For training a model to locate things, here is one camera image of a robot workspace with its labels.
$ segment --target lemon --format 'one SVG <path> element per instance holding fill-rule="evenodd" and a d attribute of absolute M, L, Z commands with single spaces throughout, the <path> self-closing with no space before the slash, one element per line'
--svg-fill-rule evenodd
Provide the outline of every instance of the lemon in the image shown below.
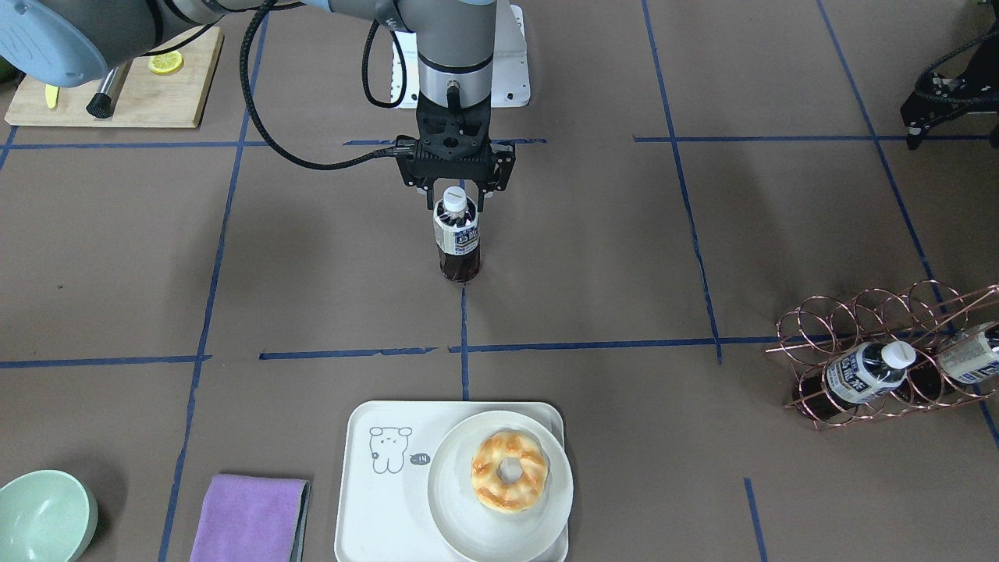
<path fill-rule="evenodd" d="M 149 58 L 149 69 L 153 74 L 173 74 L 184 66 L 184 55 L 180 51 L 170 51 Z"/>

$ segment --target bagel hole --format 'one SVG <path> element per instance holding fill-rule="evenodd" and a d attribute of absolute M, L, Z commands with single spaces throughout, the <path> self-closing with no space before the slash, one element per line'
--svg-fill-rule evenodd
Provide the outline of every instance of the bagel hole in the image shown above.
<path fill-rule="evenodd" d="M 506 457 L 499 463 L 497 475 L 503 484 L 512 484 L 523 476 L 523 468 L 520 467 L 520 459 Z"/>

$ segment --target bottle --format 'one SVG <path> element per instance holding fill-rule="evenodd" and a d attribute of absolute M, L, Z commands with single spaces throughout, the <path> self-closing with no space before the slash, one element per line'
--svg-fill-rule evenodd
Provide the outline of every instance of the bottle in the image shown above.
<path fill-rule="evenodd" d="M 434 235 L 445 277 L 464 283 L 479 273 L 479 213 L 461 187 L 449 187 L 438 201 Z"/>
<path fill-rule="evenodd" d="M 909 373 L 909 382 L 918 392 L 902 389 L 899 396 L 906 402 L 926 404 L 999 374 L 999 322 L 962 330 L 944 340 L 939 350 L 934 357 L 936 367 L 927 362 Z M 955 388 L 945 385 L 941 375 Z"/>
<path fill-rule="evenodd" d="M 806 417 L 827 422 L 841 413 L 840 408 L 850 411 L 898 388 L 915 361 L 916 350 L 905 342 L 865 342 L 830 362 L 821 374 L 802 381 L 801 391 L 794 389 L 794 400 L 820 393 L 797 406 Z M 823 380 L 828 393 L 822 392 Z"/>

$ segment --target folded cloth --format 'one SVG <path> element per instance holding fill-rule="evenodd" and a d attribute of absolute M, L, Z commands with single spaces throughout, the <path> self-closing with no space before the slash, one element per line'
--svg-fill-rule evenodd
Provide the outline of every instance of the folded cloth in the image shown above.
<path fill-rule="evenodd" d="M 309 482 L 217 474 L 191 562 L 301 562 Z"/>

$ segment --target wooden cutting board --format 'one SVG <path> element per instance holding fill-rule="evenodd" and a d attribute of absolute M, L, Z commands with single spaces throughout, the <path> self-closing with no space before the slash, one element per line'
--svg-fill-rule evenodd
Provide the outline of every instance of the wooden cutting board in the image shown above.
<path fill-rule="evenodd" d="M 179 43 L 196 31 L 184 33 L 169 43 Z M 28 76 L 18 86 L 5 120 L 11 125 L 42 127 L 193 129 L 201 123 L 221 50 L 222 30 L 214 27 L 180 49 L 184 66 L 173 74 L 153 74 L 147 66 L 149 57 L 135 59 L 122 85 L 114 115 L 108 119 L 97 119 L 87 113 L 87 104 L 97 92 L 100 80 L 76 88 L 60 88 L 58 105 L 49 109 L 45 104 L 45 84 Z"/>

